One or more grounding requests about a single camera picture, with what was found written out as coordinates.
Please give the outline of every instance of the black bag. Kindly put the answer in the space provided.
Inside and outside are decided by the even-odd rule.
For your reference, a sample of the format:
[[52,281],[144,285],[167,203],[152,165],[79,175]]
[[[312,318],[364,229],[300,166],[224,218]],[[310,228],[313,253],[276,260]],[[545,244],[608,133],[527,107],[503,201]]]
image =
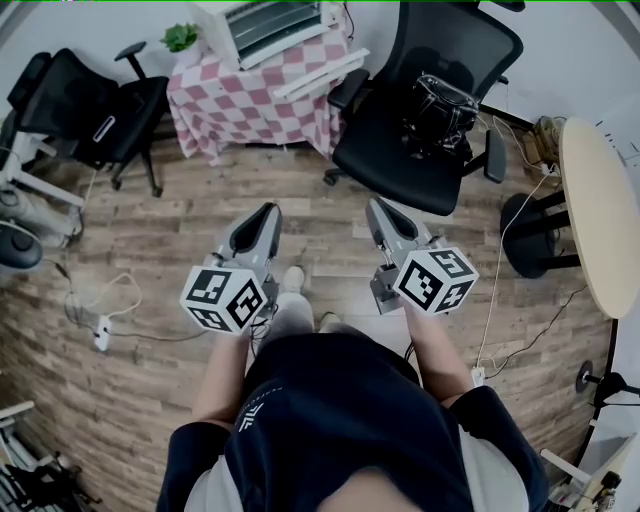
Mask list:
[[404,123],[407,149],[417,157],[442,149],[471,159],[466,139],[478,116],[478,101],[433,75],[423,74],[411,90]]

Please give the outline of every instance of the dark blue t-shirt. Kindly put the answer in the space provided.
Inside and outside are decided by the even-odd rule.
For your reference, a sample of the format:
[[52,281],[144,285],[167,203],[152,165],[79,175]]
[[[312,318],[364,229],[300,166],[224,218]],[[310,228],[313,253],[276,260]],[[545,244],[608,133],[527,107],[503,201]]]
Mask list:
[[406,361],[370,340],[275,340],[248,372],[244,399],[232,433],[192,423],[173,434],[158,511],[184,510],[222,454],[245,511],[316,510],[363,468],[382,471],[422,510],[472,511],[459,426],[506,456],[531,511],[546,502],[539,458],[493,390],[445,409]]

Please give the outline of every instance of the shirt sleeve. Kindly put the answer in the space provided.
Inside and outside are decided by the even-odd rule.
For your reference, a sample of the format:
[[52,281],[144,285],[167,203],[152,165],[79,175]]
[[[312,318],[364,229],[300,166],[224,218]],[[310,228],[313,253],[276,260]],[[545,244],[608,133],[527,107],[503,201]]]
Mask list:
[[182,512],[191,489],[224,453],[229,431],[213,423],[189,423],[169,440],[167,471],[156,512]]
[[509,459],[524,482],[530,510],[544,510],[549,487],[542,462],[496,392],[487,386],[472,389],[458,398],[449,411],[466,432],[489,441]]

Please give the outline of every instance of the white shoe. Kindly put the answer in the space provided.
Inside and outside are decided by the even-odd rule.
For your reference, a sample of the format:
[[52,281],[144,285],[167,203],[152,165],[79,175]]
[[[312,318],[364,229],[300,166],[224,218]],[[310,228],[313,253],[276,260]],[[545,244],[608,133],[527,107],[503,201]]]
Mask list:
[[340,317],[335,313],[325,313],[322,320],[320,320],[320,329],[318,332],[328,332],[327,329],[331,324],[339,324],[340,322]]
[[304,271],[300,267],[289,267],[282,278],[282,291],[301,293],[304,285]]

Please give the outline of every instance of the wooden floor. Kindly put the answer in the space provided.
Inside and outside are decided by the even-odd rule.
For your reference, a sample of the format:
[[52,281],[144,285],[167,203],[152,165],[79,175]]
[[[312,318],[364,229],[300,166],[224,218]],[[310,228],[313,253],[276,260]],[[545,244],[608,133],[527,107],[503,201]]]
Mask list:
[[[473,133],[474,150],[484,136]],[[515,145],[508,141],[508,178],[495,185],[482,173],[466,178],[455,213],[423,214],[433,233],[446,234],[474,263],[480,280],[455,313],[445,317],[451,337],[471,366],[482,340],[496,271],[501,205],[515,192],[529,192]],[[370,197],[364,187],[343,179],[334,188],[322,182],[329,166],[313,151],[230,149],[223,165],[185,160],[175,140],[153,151],[164,183],[162,199],[151,197],[140,164],[113,192],[100,174],[85,212],[81,241],[68,251],[68,268],[78,293],[89,301],[121,272],[130,271],[143,290],[133,313],[114,318],[114,332],[181,337],[198,332],[178,305],[192,265],[215,248],[216,236],[237,215],[275,200],[284,214],[277,278],[292,264],[307,273],[306,295],[316,318],[334,311],[380,343],[404,353],[408,335],[400,314],[380,317],[369,280],[381,257],[365,221]],[[86,192],[91,173],[77,165],[51,165],[52,180]],[[549,193],[541,188],[538,196]],[[563,230],[562,247],[572,249]],[[62,261],[64,254],[47,257]],[[556,314],[569,295],[585,284],[580,269],[550,271],[529,281],[503,262],[497,302],[484,354],[503,357],[522,348]],[[98,352],[88,329],[76,328],[62,304],[69,284],[44,262],[28,277],[16,277],[0,290],[2,400],[32,399],[36,410],[22,433],[40,449],[60,450],[84,469],[87,486],[111,511],[154,510],[171,432],[189,417],[189,407],[205,368],[211,337],[160,342],[113,337]],[[96,311],[131,304],[131,285],[118,285]],[[573,384],[585,359],[604,369],[610,321],[589,291],[575,296],[551,330],[529,351],[515,356],[490,380],[536,449],[547,447],[571,459],[587,430],[589,396],[576,396]],[[487,374],[491,361],[484,361]]]

